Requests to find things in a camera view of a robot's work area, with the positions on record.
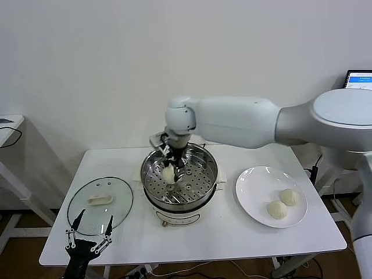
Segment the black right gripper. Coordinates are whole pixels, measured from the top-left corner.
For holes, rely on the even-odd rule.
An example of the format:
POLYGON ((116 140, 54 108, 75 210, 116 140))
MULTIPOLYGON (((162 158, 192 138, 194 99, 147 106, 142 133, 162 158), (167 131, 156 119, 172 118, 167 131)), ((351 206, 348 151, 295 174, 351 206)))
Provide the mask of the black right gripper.
POLYGON ((174 180, 175 182, 180 181, 185 174, 185 165, 187 160, 184 157, 185 150, 187 146, 176 148, 174 146, 168 145, 167 143, 162 143, 160 146, 160 151, 164 157, 163 165, 165 168, 169 167, 171 164, 174 166, 174 180))

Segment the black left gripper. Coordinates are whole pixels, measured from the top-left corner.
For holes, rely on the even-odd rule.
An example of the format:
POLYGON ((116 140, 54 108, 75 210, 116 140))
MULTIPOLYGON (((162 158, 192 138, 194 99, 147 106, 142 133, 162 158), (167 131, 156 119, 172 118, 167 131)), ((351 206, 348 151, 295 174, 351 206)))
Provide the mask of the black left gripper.
POLYGON ((111 243, 113 231, 113 215, 108 222, 103 240, 97 244, 94 241, 76 239, 75 233, 85 213, 83 209, 73 220, 72 225, 65 231, 67 235, 66 252, 70 257, 63 278, 85 278, 90 261, 97 258, 111 243))

